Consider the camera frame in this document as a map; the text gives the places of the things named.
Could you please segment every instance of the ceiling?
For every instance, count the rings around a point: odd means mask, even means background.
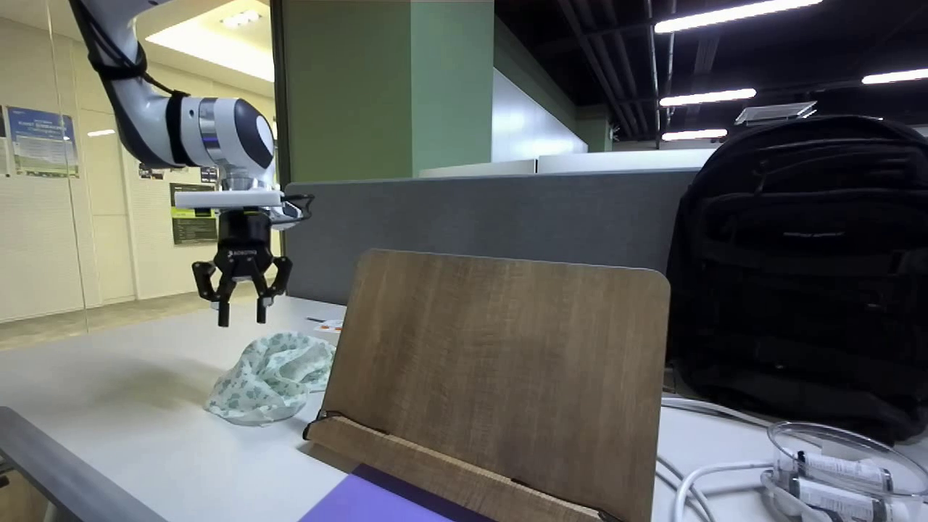
[[[861,88],[861,76],[928,66],[925,0],[825,0],[812,8],[681,34],[671,15],[749,0],[496,0],[496,15],[578,105],[604,105],[617,140],[729,128],[744,101],[659,109],[671,93],[757,88],[751,105],[819,101],[819,112],[928,121],[928,80]]]
[[[213,11],[219,11],[223,5],[230,5],[230,0],[171,0],[158,8],[148,8],[146,15],[136,17],[140,40],[146,40],[148,34],[153,34],[159,28],[185,22],[191,17],[203,17],[207,22],[222,28],[222,22],[216,22]],[[16,19],[23,27],[42,28],[42,31],[82,40],[68,0],[0,0],[0,19]],[[271,51],[271,22],[268,19],[262,27],[237,31],[237,37],[249,47]],[[252,77],[252,76],[243,76],[243,73],[236,73],[236,69],[226,69],[226,66],[219,66],[219,64],[210,64],[201,57],[190,57],[184,51],[153,47],[153,43],[146,43],[146,54],[158,66],[168,66],[168,69],[177,69],[185,76],[210,77],[210,80],[219,80],[230,89],[272,98],[271,80],[262,80],[262,77]]]

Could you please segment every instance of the white table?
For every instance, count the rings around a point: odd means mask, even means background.
[[[124,331],[75,337],[0,353],[0,404],[84,457],[103,476],[171,522],[300,520],[345,472],[304,453],[301,428],[323,395],[293,420],[236,425],[203,409],[213,383],[236,365],[243,346],[275,331],[319,334],[316,320],[342,308],[278,298],[271,325],[233,311],[159,320]],[[726,462],[767,462],[762,431],[688,411],[662,411],[659,453],[686,472]],[[706,486],[749,483],[757,472],[707,478]],[[655,522],[671,520],[672,494],[655,483]],[[713,501],[720,520],[771,520],[757,494]]]

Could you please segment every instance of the gray desk divider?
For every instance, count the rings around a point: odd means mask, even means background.
[[[665,269],[693,172],[297,182],[313,218],[284,231],[291,296],[348,302],[371,247]]]

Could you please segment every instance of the white wall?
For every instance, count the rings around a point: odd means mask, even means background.
[[[242,95],[152,73],[190,93]],[[246,98],[272,117],[271,98]],[[0,105],[69,112],[82,160],[78,179],[0,177],[0,321],[195,291],[190,260],[213,253],[175,247],[168,179],[143,182],[117,137],[88,137],[114,128],[114,112],[82,43],[0,19]]]
[[[494,163],[584,153],[585,141],[494,69]]]

